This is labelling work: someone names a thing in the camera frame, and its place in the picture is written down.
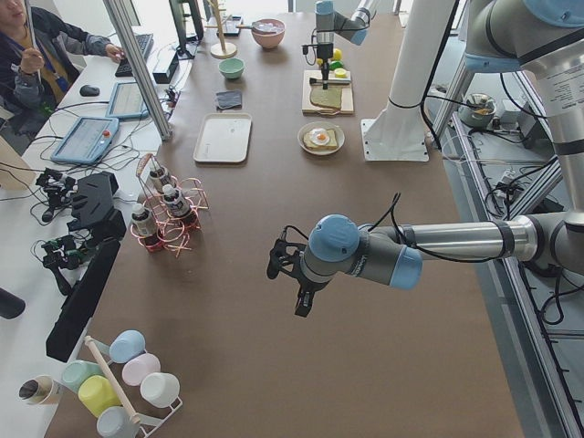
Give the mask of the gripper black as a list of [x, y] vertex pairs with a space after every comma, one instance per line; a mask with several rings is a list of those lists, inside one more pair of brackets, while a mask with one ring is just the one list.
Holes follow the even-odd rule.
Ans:
[[329, 60], [333, 58], [332, 43], [317, 43], [317, 62], [322, 63], [320, 66], [322, 88], [329, 87]]
[[315, 292], [322, 290], [329, 282], [317, 282], [308, 278], [302, 271], [301, 258], [304, 255], [306, 244], [289, 242], [287, 230], [291, 228], [308, 240], [308, 237], [294, 225], [286, 225], [269, 251], [266, 275], [275, 279], [279, 273], [295, 278], [299, 284], [295, 315], [306, 318], [313, 306]]

